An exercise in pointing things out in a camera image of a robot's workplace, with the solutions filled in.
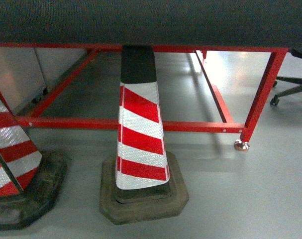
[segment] polished floor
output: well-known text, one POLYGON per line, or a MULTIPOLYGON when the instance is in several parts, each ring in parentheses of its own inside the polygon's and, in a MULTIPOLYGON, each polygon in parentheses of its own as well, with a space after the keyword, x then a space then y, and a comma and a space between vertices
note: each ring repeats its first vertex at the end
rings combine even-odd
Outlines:
MULTIPOLYGON (((236 122, 244 122, 269 53, 209 52, 205 68, 236 122)), ((194 54, 156 54, 164 120, 221 121, 194 54)), ((287 55, 282 76, 302 77, 287 55)), ((103 53, 48 108, 45 116, 117 118, 120 54, 103 53)), ((69 156, 55 208, 30 227, 0 232, 15 239, 302 239, 302 93, 269 105, 249 152, 237 134, 166 132, 190 200, 175 218, 115 226, 99 212, 101 164, 116 153, 116 131, 31 129, 41 150, 69 156)))

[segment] table frame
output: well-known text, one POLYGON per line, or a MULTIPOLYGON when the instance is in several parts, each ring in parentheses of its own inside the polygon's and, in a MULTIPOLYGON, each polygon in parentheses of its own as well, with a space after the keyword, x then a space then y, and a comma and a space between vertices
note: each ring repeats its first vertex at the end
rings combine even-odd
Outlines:
MULTIPOLYGON (((42 113, 54 102, 61 92, 76 78, 76 76, 92 61, 100 52, 121 52, 122 45, 105 44, 38 44, 38 43, 0 43, 0 47, 46 47, 46 48, 85 48, 87 56, 78 62, 73 71, 66 76, 53 90, 51 90, 27 115, 16 116, 15 119, 23 127, 49 127, 49 128, 81 128, 81 129, 118 129, 117 119, 85 119, 85 118, 55 118, 42 117, 42 113)), ((287 48, 268 47, 225 47, 225 46, 153 46, 154 52, 194 53, 200 63, 201 69, 208 83, 210 92, 214 98, 222 122, 186 122, 163 121, 164 131, 178 132, 209 132, 209 133, 240 133, 240 143, 249 142, 256 127, 262 109, 266 103, 272 86, 275 82, 287 48), (248 117, 245 123, 236 123, 227 108, 216 85, 209 81, 198 51, 203 58, 207 51, 244 51, 244 52, 271 52, 265 72, 257 89, 248 117)), ((7 106, 0 92, 0 99, 7 106)))

